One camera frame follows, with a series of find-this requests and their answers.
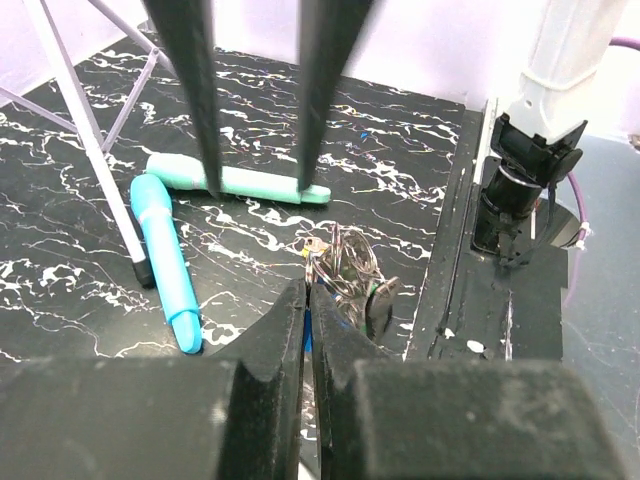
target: white wall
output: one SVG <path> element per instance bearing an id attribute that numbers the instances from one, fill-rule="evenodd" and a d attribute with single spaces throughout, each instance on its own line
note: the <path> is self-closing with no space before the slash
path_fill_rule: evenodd
<path id="1" fill-rule="evenodd" d="M 298 0 L 214 2 L 220 47 L 296 62 Z M 481 109 L 516 85 L 542 5 L 379 0 L 347 74 Z M 640 38 L 640 0 L 629 0 L 617 34 Z M 593 98 L 593 127 L 640 132 L 640 53 L 611 49 Z"/>
<path id="2" fill-rule="evenodd" d="M 24 94 L 52 77 L 22 0 L 0 0 L 0 85 Z M 106 0 L 132 25 L 146 21 L 139 0 Z M 71 60 L 77 64 L 124 38 L 87 0 L 47 0 Z M 0 97 L 0 105 L 7 101 Z"/>
<path id="3" fill-rule="evenodd" d="M 0 85 L 25 93 L 50 69 L 22 0 L 0 1 Z M 75 63 L 123 37 L 86 0 L 47 1 Z M 212 1 L 218 46 L 296 62 L 298 0 Z M 481 109 L 515 85 L 542 2 L 379 0 L 347 74 Z M 107 3 L 134 25 L 146 19 L 140 0 Z M 640 0 L 617 34 L 640 38 Z M 640 133 L 640 53 L 610 49 L 592 103 L 597 130 Z"/>

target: mint green highlighter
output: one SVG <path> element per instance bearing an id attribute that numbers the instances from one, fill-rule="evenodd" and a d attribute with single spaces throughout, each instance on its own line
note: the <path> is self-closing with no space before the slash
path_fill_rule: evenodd
<path id="1" fill-rule="evenodd" d="M 187 155 L 154 153 L 147 160 L 146 173 L 175 190 L 207 190 L 204 166 Z M 276 202 L 325 204 L 331 199 L 331 190 L 326 187 L 311 185 L 298 192 L 295 178 L 226 166 L 222 167 L 221 187 L 223 193 Z"/>

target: blue highlighter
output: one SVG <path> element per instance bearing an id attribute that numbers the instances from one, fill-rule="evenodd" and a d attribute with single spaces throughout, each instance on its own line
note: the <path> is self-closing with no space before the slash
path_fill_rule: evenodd
<path id="1" fill-rule="evenodd" d="M 142 228 L 167 323 L 180 350 L 198 353 L 200 309 L 173 224 L 171 197 L 158 177 L 144 174 L 133 179 L 131 209 Z"/>

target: white metal stand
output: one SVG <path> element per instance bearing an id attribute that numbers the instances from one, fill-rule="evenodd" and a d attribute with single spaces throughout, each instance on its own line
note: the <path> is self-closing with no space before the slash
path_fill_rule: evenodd
<path id="1" fill-rule="evenodd" d="M 111 213 L 118 225 L 125 247 L 131 257 L 136 277 L 143 286 L 149 286 L 153 282 L 149 260 L 142 249 L 138 235 L 133 227 L 131 217 L 124 206 L 120 191 L 113 180 L 105 155 L 109 153 L 111 147 L 118 138 L 120 130 L 129 117 L 129 114 L 138 100 L 144 85 L 149 79 L 156 62 L 161 63 L 174 76 L 175 71 L 167 56 L 164 55 L 164 53 L 162 53 L 153 44 L 153 42 L 145 37 L 137 28 L 127 24 L 127 22 L 120 18 L 110 7 L 105 5 L 102 0 L 88 1 L 149 54 L 147 63 L 142 69 L 138 80 L 133 85 L 127 101 L 122 107 L 122 110 L 111 127 L 111 130 L 107 134 L 107 138 L 103 139 L 102 137 L 100 127 L 98 126 L 93 111 L 91 110 L 91 106 L 89 105 L 89 101 L 87 100 L 82 85 L 78 80 L 74 66 L 69 59 L 69 54 L 62 43 L 62 39 L 53 18 L 51 17 L 51 12 L 49 11 L 46 0 L 23 0 L 23 3 L 27 8 L 36 31 L 38 32 L 40 42 L 46 52 L 47 58 L 53 67 L 55 79 L 58 82 L 60 92 L 67 104 L 73 123 L 60 118 L 56 114 L 20 97 L 19 95 L 15 95 L 2 87 L 0 87 L 0 95 L 4 95 L 13 102 L 32 110 L 33 112 L 51 120 L 73 133 L 78 134 L 87 157 L 89 157 L 91 166 L 98 177 L 98 182 L 104 192 L 104 196 L 109 204 Z"/>

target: highlighter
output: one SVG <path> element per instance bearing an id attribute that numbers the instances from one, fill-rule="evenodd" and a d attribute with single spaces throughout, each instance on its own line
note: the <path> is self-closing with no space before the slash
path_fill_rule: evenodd
<path id="1" fill-rule="evenodd" d="M 131 182 L 131 210 L 142 228 L 167 323 L 180 350 L 198 353 L 200 309 L 173 224 L 169 192 L 157 177 L 139 175 Z"/>
<path id="2" fill-rule="evenodd" d="M 207 190 L 204 166 L 187 155 L 154 153 L 147 160 L 146 173 L 175 190 Z M 331 199 L 331 190 L 326 187 L 311 185 L 298 192 L 295 178 L 227 166 L 222 167 L 221 188 L 231 195 L 295 204 L 325 204 Z"/>

